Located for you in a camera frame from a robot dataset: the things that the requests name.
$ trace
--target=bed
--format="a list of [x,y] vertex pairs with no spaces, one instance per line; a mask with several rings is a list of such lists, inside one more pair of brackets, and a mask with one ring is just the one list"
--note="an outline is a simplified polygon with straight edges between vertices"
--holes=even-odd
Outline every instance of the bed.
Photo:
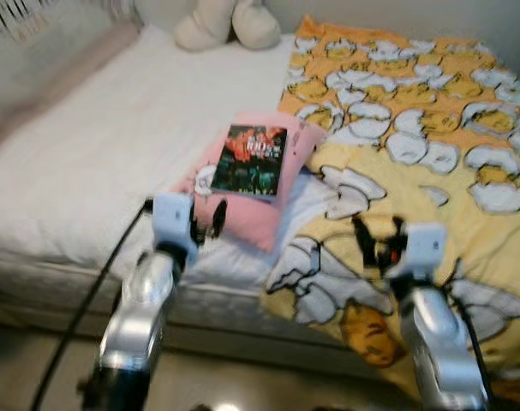
[[[63,330],[143,199],[178,182],[236,111],[276,107],[293,44],[287,35],[261,53],[232,44],[198,56],[177,49],[166,32],[145,27],[69,96],[5,138],[0,322]],[[325,190],[323,198],[304,202],[310,190]],[[305,223],[305,209],[323,212],[333,196],[301,174],[278,249]],[[103,333],[120,278],[131,272],[150,235],[144,220],[83,320],[82,335]],[[375,377],[339,342],[260,308],[258,295],[277,256],[233,239],[207,243],[182,280],[167,343]]]

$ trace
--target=plush toy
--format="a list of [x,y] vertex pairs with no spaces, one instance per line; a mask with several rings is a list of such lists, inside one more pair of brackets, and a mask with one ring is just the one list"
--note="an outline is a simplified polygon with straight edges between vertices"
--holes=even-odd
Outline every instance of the plush toy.
[[186,50],[210,49],[227,41],[231,24],[249,49],[272,47],[280,40],[280,25],[262,0],[198,0],[193,13],[176,26],[174,40]]

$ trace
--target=bedspread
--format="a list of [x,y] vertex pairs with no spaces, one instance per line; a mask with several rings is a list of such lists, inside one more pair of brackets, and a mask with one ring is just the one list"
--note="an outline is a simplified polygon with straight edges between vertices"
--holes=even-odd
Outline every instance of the bedspread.
[[356,239],[448,229],[436,282],[469,310],[497,394],[520,401],[520,80],[482,44],[319,25],[297,30],[279,109],[331,132],[308,167],[339,198],[266,283],[272,312],[327,332],[411,394],[394,300]]

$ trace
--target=floor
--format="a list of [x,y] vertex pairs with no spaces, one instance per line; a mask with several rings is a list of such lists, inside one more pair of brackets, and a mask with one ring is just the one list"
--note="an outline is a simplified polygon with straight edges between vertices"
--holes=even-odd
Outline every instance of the floor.
[[[0,411],[28,410],[57,337],[0,328]],[[45,398],[43,410],[78,410],[75,386],[87,375],[97,345],[73,342]],[[392,387],[330,378],[189,354],[165,354],[158,364],[147,410],[310,411],[337,406],[353,411],[412,409]]]

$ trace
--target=white bed sheet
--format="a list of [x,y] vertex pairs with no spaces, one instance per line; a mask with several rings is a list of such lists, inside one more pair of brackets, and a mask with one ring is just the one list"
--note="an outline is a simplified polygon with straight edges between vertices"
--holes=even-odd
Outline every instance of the white bed sheet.
[[[200,54],[147,27],[138,42],[0,146],[0,260],[100,267],[147,195],[188,171],[239,110],[274,110],[293,37],[269,51],[239,44]],[[303,194],[315,190],[314,204]],[[333,193],[300,176],[278,248]],[[126,276],[150,244],[142,221],[113,271]],[[277,254],[207,244],[191,283],[258,289]]]

